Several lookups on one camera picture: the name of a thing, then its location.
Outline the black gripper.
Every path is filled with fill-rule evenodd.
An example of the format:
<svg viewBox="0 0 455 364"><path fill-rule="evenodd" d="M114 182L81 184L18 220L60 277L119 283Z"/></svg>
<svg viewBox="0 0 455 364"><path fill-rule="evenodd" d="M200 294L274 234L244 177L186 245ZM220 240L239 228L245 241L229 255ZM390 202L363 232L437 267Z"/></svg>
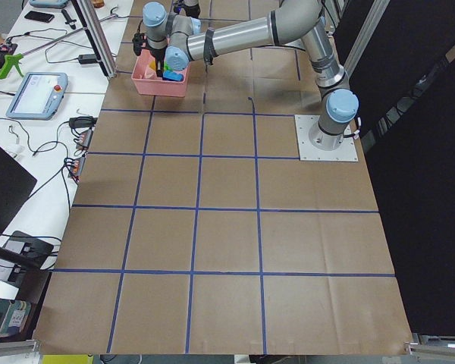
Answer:
<svg viewBox="0 0 455 364"><path fill-rule="evenodd" d="M181 10L184 10L186 15L199 15L199 1L198 0L174 1L173 12L179 14Z"/></svg>
<svg viewBox="0 0 455 364"><path fill-rule="evenodd" d="M142 50L148 50L155 59L155 69L157 71L164 70L164 59L167 49L166 38L154 40L148 37L146 33L135 33L132 42L133 52L136 56L140 56Z"/></svg>

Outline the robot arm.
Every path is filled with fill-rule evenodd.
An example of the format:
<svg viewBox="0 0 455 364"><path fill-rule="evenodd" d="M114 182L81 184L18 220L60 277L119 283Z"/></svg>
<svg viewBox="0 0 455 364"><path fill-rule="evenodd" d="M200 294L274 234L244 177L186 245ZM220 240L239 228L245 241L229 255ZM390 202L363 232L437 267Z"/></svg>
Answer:
<svg viewBox="0 0 455 364"><path fill-rule="evenodd" d="M212 64L219 55L259 46L285 46L300 40L315 71L321 95L322 113L309 130L311 144L321 150L337 149L349 123L355 119L359 100L350 91L349 77L337 60L325 31L320 1L282 1L266 16L218 29L201 30L200 6L196 1L178 1L172 12L158 2L143 7L141 24L145 32L133 36L133 51L147 50L156 70L164 64L175 71L190 62Z"/></svg>

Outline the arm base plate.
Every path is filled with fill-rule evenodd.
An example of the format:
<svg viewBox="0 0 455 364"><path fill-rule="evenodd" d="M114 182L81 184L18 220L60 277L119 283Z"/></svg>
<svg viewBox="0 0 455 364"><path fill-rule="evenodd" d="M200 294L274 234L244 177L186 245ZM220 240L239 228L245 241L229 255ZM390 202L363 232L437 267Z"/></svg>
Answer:
<svg viewBox="0 0 455 364"><path fill-rule="evenodd" d="M319 128L319 115L294 115L300 160L303 162L358 162L353 138L347 125L339 136L330 136Z"/></svg>

